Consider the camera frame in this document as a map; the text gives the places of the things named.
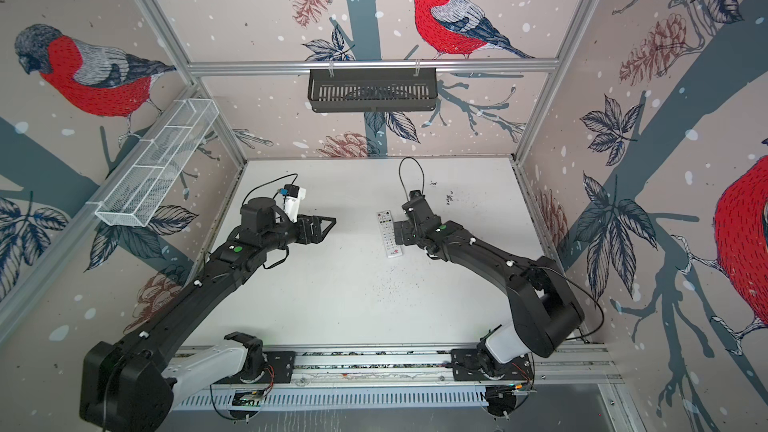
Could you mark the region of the white remote control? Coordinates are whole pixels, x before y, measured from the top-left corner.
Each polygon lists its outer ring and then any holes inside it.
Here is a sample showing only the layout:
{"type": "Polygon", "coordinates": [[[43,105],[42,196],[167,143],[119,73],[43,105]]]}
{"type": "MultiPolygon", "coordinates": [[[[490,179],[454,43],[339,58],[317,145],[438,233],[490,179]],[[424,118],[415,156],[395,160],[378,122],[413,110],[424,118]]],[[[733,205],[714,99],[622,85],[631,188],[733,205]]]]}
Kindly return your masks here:
{"type": "Polygon", "coordinates": [[[391,212],[389,210],[378,212],[377,221],[386,256],[389,259],[401,257],[403,255],[403,250],[402,247],[396,243],[395,221],[393,220],[391,212]]]}

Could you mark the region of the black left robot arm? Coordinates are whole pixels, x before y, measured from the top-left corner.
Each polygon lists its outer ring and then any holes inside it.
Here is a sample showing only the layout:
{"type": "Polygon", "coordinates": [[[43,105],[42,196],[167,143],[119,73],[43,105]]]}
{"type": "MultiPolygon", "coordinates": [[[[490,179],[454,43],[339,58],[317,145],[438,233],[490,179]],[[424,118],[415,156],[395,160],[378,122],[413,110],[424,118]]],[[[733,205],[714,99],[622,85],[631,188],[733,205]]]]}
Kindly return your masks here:
{"type": "Polygon", "coordinates": [[[240,209],[241,222],[209,257],[192,284],[138,330],[115,344],[100,342],[83,362],[79,416],[104,430],[154,431],[179,402],[202,387],[248,370],[262,371],[262,341],[231,333],[210,354],[191,362],[192,373],[170,361],[200,323],[264,266],[270,252],[291,244],[319,244],[333,217],[290,216],[275,200],[257,197],[240,209]]]}

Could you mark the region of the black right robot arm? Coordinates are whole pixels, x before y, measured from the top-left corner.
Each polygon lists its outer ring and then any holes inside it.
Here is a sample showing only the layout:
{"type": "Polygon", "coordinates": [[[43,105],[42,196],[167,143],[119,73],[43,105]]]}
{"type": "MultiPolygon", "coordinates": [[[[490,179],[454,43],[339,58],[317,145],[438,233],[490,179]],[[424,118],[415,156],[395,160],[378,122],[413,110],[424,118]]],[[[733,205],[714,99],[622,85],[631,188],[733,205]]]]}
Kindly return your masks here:
{"type": "Polygon", "coordinates": [[[511,321],[492,330],[477,345],[478,367],[499,376],[513,359],[529,353],[547,358],[576,331],[584,312],[556,263],[514,255],[481,239],[462,225],[444,222],[418,190],[402,205],[398,222],[405,245],[415,245],[432,260],[462,266],[501,290],[511,321]]]}

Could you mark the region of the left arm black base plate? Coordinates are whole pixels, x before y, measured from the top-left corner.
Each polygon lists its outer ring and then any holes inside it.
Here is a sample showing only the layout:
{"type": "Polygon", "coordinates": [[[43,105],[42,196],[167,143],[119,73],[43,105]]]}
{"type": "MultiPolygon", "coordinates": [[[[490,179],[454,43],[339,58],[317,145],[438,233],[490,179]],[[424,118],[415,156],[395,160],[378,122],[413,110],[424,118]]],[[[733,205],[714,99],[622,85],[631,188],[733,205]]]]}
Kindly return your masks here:
{"type": "Polygon", "coordinates": [[[221,380],[226,384],[289,384],[292,380],[296,353],[266,351],[249,355],[243,367],[233,376],[221,380]]]}

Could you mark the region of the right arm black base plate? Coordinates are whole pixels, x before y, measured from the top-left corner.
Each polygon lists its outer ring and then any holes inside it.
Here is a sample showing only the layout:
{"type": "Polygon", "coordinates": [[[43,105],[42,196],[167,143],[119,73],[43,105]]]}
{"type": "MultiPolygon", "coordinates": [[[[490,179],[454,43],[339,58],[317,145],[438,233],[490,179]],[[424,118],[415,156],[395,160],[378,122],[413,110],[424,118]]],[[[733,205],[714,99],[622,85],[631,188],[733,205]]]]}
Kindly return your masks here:
{"type": "Polygon", "coordinates": [[[457,382],[518,381],[533,379],[533,363],[528,356],[513,358],[510,362],[498,362],[489,352],[472,348],[450,351],[450,368],[457,382]]]}

